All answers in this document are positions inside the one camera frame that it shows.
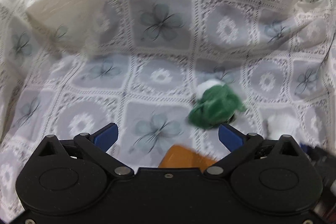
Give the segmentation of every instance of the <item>blue gripper pad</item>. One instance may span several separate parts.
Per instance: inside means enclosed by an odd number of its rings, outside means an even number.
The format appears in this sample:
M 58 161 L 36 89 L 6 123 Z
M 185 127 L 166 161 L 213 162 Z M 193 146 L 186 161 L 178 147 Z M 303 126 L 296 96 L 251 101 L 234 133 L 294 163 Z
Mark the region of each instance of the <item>blue gripper pad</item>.
M 218 129 L 218 137 L 222 144 L 230 151 L 235 151 L 244 144 L 246 136 L 229 124 L 221 124 Z
M 109 123 L 107 126 L 99 129 L 90 136 L 90 141 L 106 152 L 118 140 L 118 126 L 115 123 Z

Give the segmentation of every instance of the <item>green fabric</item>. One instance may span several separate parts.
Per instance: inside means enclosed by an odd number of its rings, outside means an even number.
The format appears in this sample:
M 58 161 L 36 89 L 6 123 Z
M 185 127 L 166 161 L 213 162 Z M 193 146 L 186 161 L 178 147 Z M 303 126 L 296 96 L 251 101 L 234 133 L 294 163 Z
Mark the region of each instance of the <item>green fabric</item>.
M 215 85 L 194 105 L 189 121 L 196 127 L 209 129 L 229 122 L 236 110 L 246 111 L 240 98 L 228 85 Z

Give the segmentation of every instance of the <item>black object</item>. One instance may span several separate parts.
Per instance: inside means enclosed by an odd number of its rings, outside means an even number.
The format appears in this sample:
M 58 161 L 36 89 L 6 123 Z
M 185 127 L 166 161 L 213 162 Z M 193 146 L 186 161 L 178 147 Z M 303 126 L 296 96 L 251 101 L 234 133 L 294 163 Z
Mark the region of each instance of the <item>black object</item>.
M 326 223 L 312 211 L 322 194 L 322 179 L 290 135 L 270 141 L 223 126 L 229 137 L 233 133 L 242 139 L 242 146 L 234 146 L 204 174 L 196 168 L 140 168 L 134 175 L 93 144 L 97 133 L 81 133 L 66 141 L 49 135 L 17 178 L 16 191 L 26 211 L 12 224 L 26 220 L 36 224 Z M 112 123 L 98 132 L 115 134 L 113 127 Z

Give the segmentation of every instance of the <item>orange object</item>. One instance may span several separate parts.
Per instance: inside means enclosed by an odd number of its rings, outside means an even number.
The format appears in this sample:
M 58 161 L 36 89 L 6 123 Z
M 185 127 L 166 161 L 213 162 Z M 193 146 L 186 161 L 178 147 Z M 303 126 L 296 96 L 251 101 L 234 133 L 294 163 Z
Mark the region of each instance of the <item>orange object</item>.
M 173 145 L 161 161 L 159 168 L 192 168 L 198 167 L 203 172 L 216 163 L 216 160 L 201 156 L 200 154 L 180 145 Z

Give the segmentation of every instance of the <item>green plush toy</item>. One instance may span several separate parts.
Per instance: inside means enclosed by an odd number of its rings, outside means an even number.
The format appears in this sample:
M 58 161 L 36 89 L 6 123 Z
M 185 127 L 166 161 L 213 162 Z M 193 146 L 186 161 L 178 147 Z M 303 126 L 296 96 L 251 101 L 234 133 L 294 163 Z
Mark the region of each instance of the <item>green plush toy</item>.
M 240 98 L 220 80 L 208 80 L 198 85 L 197 103 L 189 113 L 189 121 L 196 127 L 209 129 L 229 122 L 235 111 L 246 111 Z

